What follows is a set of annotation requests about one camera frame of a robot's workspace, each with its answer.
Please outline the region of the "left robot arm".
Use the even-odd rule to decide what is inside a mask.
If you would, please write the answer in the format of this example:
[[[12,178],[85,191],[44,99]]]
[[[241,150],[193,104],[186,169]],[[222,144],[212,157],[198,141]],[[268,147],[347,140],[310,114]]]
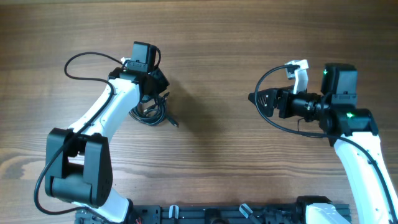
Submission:
[[[133,202],[113,189],[109,143],[126,116],[157,126],[168,118],[169,82],[159,68],[160,49],[135,42],[132,55],[122,58],[104,80],[106,88],[94,105],[67,129],[54,128],[47,136],[45,167],[34,190],[73,203],[73,211],[93,215],[104,223],[142,223]]]

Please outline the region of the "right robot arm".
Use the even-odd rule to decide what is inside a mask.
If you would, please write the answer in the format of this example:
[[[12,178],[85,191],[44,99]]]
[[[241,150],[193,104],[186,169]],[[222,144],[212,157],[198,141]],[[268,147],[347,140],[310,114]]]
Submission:
[[[358,71],[347,63],[327,63],[321,92],[307,91],[308,63],[293,60],[266,72],[248,95],[273,127],[307,138],[326,138],[349,180],[361,223],[397,223],[397,194],[381,153],[379,129],[368,109],[357,108]],[[320,133],[289,129],[271,121],[297,116],[318,121]]]

